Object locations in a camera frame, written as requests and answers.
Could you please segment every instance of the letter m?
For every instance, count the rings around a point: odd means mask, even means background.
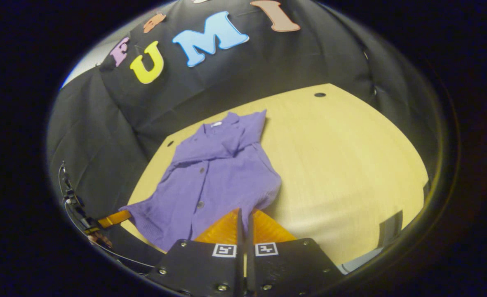
[[[205,54],[198,53],[196,47],[209,54],[216,53],[216,36],[219,39],[219,48],[223,50],[249,40],[249,36],[238,32],[227,16],[226,11],[215,13],[205,20],[205,32],[184,30],[172,39],[172,42],[179,43],[185,51],[189,67],[196,66],[205,60]]]

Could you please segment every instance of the orange strap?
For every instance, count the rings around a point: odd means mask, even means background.
[[[124,222],[125,220],[132,217],[132,214],[128,210],[123,210],[112,214],[111,216],[107,216],[106,218],[102,218],[99,220],[99,224],[102,228],[108,228],[113,226],[114,224],[118,224]]]

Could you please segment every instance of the foam letter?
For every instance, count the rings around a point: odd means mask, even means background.
[[[115,66],[119,66],[124,58],[126,58],[126,50],[128,49],[126,42],[129,40],[130,38],[124,38],[114,49],[111,50],[110,56],[113,56],[115,59]]]
[[[219,39],[219,48],[223,50],[249,40],[249,36],[241,34],[227,16],[226,11],[215,13],[205,20],[204,33],[184,30],[172,39],[172,42],[179,43],[185,51],[189,67],[196,66],[205,60],[205,54],[198,53],[196,47],[209,54],[216,53],[216,36]]]
[[[273,25],[271,28],[277,32],[291,32],[300,30],[298,24],[293,23],[289,17],[280,8],[280,4],[276,1],[253,1],[251,5],[262,8],[264,13],[271,19]]]
[[[130,64],[130,69],[134,70],[137,79],[141,83],[151,83],[161,74],[164,62],[159,49],[157,49],[158,43],[158,41],[154,41],[145,49],[145,53],[149,54],[153,61],[153,69],[150,71],[146,70],[143,64],[143,55],[137,56],[132,64]]]

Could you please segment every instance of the yellow letter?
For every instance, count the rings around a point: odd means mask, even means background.
[[[139,55],[135,58],[135,60],[130,64],[130,69],[134,70],[137,79],[141,83],[151,83],[155,81],[155,79],[161,74],[162,68],[164,66],[164,62],[162,60],[161,53],[159,49],[157,49],[158,41],[152,42],[149,46],[146,47],[145,53],[149,54],[151,60],[153,61],[153,69],[147,71],[143,65],[143,55]]]

